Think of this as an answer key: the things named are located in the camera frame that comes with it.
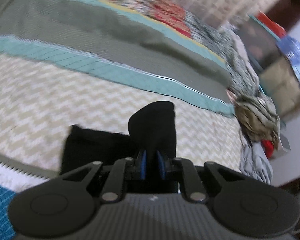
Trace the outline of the black pants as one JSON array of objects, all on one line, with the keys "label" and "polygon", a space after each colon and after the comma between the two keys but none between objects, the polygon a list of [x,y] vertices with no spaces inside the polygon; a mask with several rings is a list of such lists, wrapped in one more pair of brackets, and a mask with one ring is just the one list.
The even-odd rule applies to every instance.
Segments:
[{"label": "black pants", "polygon": [[63,147],[61,174],[93,161],[113,165],[115,161],[141,152],[156,161],[158,154],[176,157],[175,109],[170,101],[156,101],[134,113],[128,120],[128,134],[111,133],[72,125]]}]

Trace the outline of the black white patterned blanket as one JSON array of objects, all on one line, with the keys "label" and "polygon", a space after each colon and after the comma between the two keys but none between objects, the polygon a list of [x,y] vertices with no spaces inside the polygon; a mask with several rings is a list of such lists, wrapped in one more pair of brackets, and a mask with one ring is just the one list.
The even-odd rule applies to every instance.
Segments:
[{"label": "black white patterned blanket", "polygon": [[231,75],[230,90],[237,96],[256,96],[259,78],[253,70],[243,42],[231,29],[217,30],[186,12],[185,24],[190,29],[193,40],[206,46],[224,59]]}]

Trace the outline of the blue patterned bag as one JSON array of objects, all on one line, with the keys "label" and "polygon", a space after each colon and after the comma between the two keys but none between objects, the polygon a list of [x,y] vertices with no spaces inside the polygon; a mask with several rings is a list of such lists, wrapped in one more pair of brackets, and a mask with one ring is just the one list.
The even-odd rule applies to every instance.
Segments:
[{"label": "blue patterned bag", "polygon": [[290,62],[293,72],[300,84],[300,42],[287,35],[277,41],[276,45]]}]

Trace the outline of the patterned bedsheet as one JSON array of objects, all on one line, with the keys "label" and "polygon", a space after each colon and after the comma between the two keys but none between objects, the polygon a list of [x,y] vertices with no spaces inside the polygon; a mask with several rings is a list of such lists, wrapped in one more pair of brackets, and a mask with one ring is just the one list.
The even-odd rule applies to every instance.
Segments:
[{"label": "patterned bedsheet", "polygon": [[72,125],[128,134],[155,101],[175,109],[176,156],[239,169],[241,128],[223,58],[102,0],[0,0],[0,239],[18,192],[61,171]]}]

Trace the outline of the grey crumpled garment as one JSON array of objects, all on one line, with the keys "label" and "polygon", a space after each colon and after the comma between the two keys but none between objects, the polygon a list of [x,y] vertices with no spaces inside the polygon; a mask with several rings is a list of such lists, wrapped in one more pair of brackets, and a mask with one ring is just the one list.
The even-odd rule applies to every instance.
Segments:
[{"label": "grey crumpled garment", "polygon": [[271,184],[273,179],[273,168],[265,155],[260,142],[251,142],[244,134],[241,134],[241,159],[239,170],[242,174]]}]

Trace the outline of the red cloth item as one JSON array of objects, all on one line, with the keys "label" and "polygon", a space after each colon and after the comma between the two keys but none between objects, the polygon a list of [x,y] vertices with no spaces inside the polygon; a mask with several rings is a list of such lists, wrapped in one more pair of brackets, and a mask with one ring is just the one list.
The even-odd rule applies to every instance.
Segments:
[{"label": "red cloth item", "polygon": [[268,159],[271,158],[275,150],[273,143],[269,140],[262,140],[261,145],[264,149],[264,153],[266,157]]}]

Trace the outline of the striped crumpled cloth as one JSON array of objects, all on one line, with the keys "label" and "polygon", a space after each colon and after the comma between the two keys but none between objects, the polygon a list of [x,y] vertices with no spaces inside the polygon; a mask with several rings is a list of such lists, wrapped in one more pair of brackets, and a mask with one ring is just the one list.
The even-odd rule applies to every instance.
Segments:
[{"label": "striped crumpled cloth", "polygon": [[249,139],[270,141],[277,150],[280,141],[280,117],[273,100],[262,91],[258,91],[255,96],[239,96],[230,90],[226,92],[234,104],[235,116]]}]

